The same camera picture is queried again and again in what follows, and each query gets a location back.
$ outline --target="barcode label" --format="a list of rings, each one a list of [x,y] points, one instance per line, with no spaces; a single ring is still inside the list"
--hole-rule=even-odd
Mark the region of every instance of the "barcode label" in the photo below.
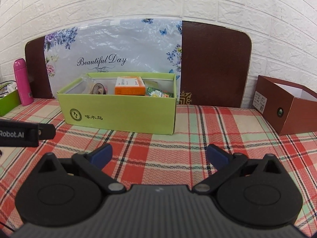
[[[256,91],[254,94],[254,99],[252,105],[260,111],[260,113],[264,112],[267,98],[262,96],[259,92]]]

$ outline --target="white plastic sheet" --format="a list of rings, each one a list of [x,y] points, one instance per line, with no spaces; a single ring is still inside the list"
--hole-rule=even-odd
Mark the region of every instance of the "white plastic sheet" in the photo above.
[[[88,72],[176,73],[180,96],[180,18],[104,20],[51,33],[44,55],[54,97]]]

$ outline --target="pink flower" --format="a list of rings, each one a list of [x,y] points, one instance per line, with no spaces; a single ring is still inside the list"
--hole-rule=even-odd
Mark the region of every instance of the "pink flower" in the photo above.
[[[55,69],[54,69],[54,66],[47,63],[46,64],[46,70],[47,70],[47,74],[50,76],[50,77],[54,77],[55,75]]]

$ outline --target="tablecloth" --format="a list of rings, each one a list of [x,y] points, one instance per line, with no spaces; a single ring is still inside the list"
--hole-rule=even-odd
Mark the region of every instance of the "tablecloth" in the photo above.
[[[108,142],[113,147],[113,158],[103,171],[127,188],[133,183],[192,187],[215,172],[205,154],[210,143],[249,158],[273,153],[303,196],[296,227],[308,236],[317,231],[317,132],[278,136],[256,110],[177,106],[174,135],[69,125],[58,101],[47,99],[18,106],[3,118],[52,123],[56,127],[55,138],[41,141],[37,148],[0,148],[4,151],[0,158],[0,221],[13,229],[22,225],[14,205],[15,195],[43,154],[54,152],[59,158],[71,157]]]

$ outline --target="white brick wall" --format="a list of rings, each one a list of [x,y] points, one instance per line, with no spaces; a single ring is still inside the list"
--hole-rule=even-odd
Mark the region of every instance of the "white brick wall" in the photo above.
[[[247,33],[252,40],[243,106],[250,106],[259,74],[317,91],[317,0],[1,0],[0,70],[36,37],[79,22],[124,16],[177,16]]]

